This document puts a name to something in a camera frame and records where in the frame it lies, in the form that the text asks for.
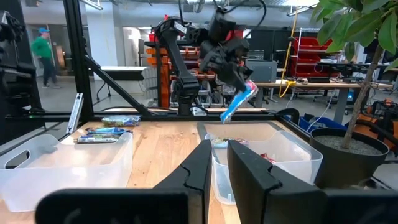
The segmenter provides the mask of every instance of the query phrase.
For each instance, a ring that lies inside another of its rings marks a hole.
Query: workbench
[[[262,87],[278,88],[281,86],[280,82],[281,80],[276,80],[275,83],[256,83],[256,85],[259,87],[259,91],[256,96],[256,104],[255,104],[256,108],[262,107],[262,99],[264,97],[264,90],[262,89]],[[283,80],[282,87],[287,87],[287,80]],[[290,86],[290,88],[294,87],[299,89],[339,90],[336,112],[333,120],[341,124],[343,122],[344,112],[347,105],[347,97],[349,89],[361,88],[361,85],[357,83],[341,83],[330,80],[330,83],[308,83],[308,84],[296,83],[294,86]],[[392,85],[372,83],[372,88],[391,89]]]
[[[134,111],[131,108],[111,109],[108,111]],[[213,111],[225,110],[214,108]],[[259,111],[260,108],[243,108],[240,111]],[[290,130],[278,121],[248,122],[237,121],[229,125],[221,125],[220,122],[202,123],[217,124],[218,132],[225,135],[238,135],[248,141],[259,141],[270,138],[276,131]],[[132,173],[127,188],[152,188],[162,179],[167,177],[193,150],[198,146],[203,136],[198,132],[199,122],[142,122],[137,127],[131,127],[134,140],[134,155],[132,158]],[[73,139],[85,134],[86,128],[102,126],[99,122],[89,122],[80,127],[72,135],[65,138],[62,143],[73,144]],[[208,223],[211,224],[235,224],[240,223],[238,211],[235,205],[220,203],[210,192]],[[34,223],[34,212],[11,213],[4,201],[0,199],[0,223],[5,224],[31,224]]]

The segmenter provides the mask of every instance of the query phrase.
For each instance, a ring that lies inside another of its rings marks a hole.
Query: person
[[[32,43],[32,51],[39,58],[40,62],[43,64],[43,88],[48,88],[50,85],[48,84],[49,78],[53,81],[53,88],[60,88],[57,85],[57,74],[52,63],[52,50],[50,48],[50,44],[47,41],[50,36],[50,31],[45,28],[39,29],[40,36],[36,38]]]

